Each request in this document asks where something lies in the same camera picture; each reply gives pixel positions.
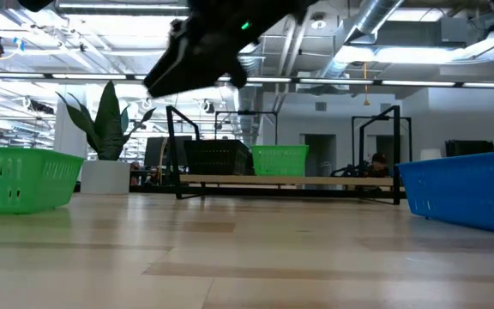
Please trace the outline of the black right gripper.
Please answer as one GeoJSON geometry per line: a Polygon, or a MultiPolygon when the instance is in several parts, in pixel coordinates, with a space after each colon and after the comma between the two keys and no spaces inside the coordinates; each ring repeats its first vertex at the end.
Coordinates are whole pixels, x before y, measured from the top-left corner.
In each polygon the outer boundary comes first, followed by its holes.
{"type": "Polygon", "coordinates": [[[247,73],[233,37],[222,31],[194,33],[200,29],[191,18],[172,22],[172,42],[143,80],[152,97],[206,88],[223,75],[234,87],[245,86],[247,73]]]}

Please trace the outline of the black plastic basket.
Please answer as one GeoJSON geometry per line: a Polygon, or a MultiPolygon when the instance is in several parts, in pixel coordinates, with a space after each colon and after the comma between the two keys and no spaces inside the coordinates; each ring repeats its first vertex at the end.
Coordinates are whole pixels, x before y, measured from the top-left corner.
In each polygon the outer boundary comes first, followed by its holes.
{"type": "Polygon", "coordinates": [[[243,144],[243,141],[241,140],[235,140],[235,139],[232,139],[232,140],[188,140],[188,141],[185,141],[184,144],[213,144],[213,145],[217,145],[217,144],[222,144],[222,145],[233,145],[233,144],[243,144]]]}
{"type": "Polygon", "coordinates": [[[186,157],[191,174],[254,174],[250,153],[238,148],[190,148],[186,150],[186,157]]]}
{"type": "Polygon", "coordinates": [[[233,145],[222,145],[222,144],[217,144],[217,145],[213,145],[213,144],[185,144],[184,145],[185,147],[188,147],[188,148],[243,148],[243,149],[248,149],[248,147],[246,145],[243,145],[243,144],[233,144],[233,145]]]}

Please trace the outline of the blue plastic basket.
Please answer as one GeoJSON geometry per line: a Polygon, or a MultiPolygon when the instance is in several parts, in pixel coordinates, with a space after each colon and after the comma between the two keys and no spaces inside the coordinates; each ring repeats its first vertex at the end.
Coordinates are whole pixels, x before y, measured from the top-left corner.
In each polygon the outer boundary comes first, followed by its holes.
{"type": "Polygon", "coordinates": [[[494,232],[494,152],[401,163],[414,215],[494,232]]]}

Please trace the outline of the black monitor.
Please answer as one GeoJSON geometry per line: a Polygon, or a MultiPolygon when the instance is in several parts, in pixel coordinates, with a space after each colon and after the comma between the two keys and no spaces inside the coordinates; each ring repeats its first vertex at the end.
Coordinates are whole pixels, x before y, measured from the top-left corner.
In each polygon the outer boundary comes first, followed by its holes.
{"type": "MultiPolygon", "coordinates": [[[[184,147],[185,141],[191,141],[192,136],[176,136],[175,143],[178,155],[178,165],[185,167],[187,157],[184,147]]],[[[145,167],[166,167],[171,165],[170,143],[167,137],[150,137],[144,156],[145,167]]]]}

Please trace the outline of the long linear ceiling light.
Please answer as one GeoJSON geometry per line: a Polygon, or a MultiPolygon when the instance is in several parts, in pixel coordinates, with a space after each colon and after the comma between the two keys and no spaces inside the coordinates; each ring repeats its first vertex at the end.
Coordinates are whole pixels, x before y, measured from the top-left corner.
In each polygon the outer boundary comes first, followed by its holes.
{"type": "MultiPolygon", "coordinates": [[[[142,75],[124,74],[70,74],[70,73],[29,73],[29,72],[0,72],[0,79],[7,80],[42,80],[43,82],[57,81],[97,81],[113,80],[119,82],[140,82],[142,75]]],[[[414,88],[481,88],[494,89],[494,82],[446,82],[446,81],[414,81],[414,80],[377,80],[377,79],[328,79],[306,77],[267,77],[252,76],[248,83],[281,83],[281,84],[321,84],[321,85],[355,85],[375,87],[414,87],[414,88]]]]}

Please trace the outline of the snake plant in white pot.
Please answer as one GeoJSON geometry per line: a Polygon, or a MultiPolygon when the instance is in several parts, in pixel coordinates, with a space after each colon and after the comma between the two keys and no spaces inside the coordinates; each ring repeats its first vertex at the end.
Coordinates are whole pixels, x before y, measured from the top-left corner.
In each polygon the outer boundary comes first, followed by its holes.
{"type": "Polygon", "coordinates": [[[65,105],[72,123],[85,133],[87,144],[96,152],[95,161],[85,161],[81,168],[80,189],[83,194],[123,195],[130,192],[130,164],[120,161],[124,145],[154,114],[148,110],[141,120],[129,127],[129,115],[119,107],[115,85],[108,82],[100,96],[95,117],[79,100],[65,105]]]}

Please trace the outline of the person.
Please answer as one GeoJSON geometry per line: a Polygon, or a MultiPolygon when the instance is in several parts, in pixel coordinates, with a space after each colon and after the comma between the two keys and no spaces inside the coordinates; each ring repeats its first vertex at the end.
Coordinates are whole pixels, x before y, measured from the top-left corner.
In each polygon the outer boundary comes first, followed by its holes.
{"type": "Polygon", "coordinates": [[[376,152],[372,155],[370,164],[364,168],[362,176],[366,178],[388,178],[390,171],[385,155],[381,152],[376,152]]]}

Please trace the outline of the black equipment box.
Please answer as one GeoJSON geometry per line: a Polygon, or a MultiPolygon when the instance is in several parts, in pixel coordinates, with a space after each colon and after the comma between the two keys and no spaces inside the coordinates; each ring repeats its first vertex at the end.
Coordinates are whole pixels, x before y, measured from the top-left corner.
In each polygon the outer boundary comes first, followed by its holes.
{"type": "Polygon", "coordinates": [[[447,157],[494,152],[493,141],[448,140],[445,142],[447,157]]]}

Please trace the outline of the silver vertical air duct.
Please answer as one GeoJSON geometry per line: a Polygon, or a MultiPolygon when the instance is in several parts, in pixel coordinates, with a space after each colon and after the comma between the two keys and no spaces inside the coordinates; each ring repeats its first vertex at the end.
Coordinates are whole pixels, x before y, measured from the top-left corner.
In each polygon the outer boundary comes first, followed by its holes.
{"type": "MultiPolygon", "coordinates": [[[[263,55],[265,43],[261,41],[257,45],[249,44],[238,56],[238,60],[243,65],[248,77],[259,76],[262,72],[262,66],[265,56],[263,55]]],[[[245,85],[238,91],[238,107],[240,112],[256,111],[259,109],[258,95],[261,85],[245,85]]],[[[247,145],[254,144],[258,137],[259,116],[258,115],[239,115],[237,117],[240,138],[247,145]]]]}

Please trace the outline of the black frame wooden shelf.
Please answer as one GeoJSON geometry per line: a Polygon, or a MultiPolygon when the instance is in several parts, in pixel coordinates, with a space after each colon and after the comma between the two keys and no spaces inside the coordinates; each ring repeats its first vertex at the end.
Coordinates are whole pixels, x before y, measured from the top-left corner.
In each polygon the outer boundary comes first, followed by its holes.
{"type": "Polygon", "coordinates": [[[234,175],[182,175],[178,169],[178,151],[174,130],[174,117],[190,124],[195,137],[200,136],[199,126],[173,106],[166,107],[170,156],[172,163],[172,191],[177,199],[205,195],[253,195],[261,197],[333,197],[379,199],[381,202],[398,205],[406,194],[401,190],[398,172],[391,178],[344,178],[344,177],[299,177],[299,176],[234,176],[234,175]],[[306,190],[301,185],[345,185],[388,187],[388,191],[306,190]]]}

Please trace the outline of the silver slanted air duct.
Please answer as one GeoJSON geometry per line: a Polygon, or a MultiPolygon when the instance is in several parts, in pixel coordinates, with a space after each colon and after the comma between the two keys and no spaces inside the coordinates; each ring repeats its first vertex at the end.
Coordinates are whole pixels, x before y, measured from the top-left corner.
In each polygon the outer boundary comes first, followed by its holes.
{"type": "Polygon", "coordinates": [[[340,22],[334,34],[335,54],[317,76],[327,79],[339,78],[349,64],[341,52],[342,48],[356,39],[368,39],[370,45],[374,44],[378,30],[404,1],[363,0],[355,16],[340,22]]]}

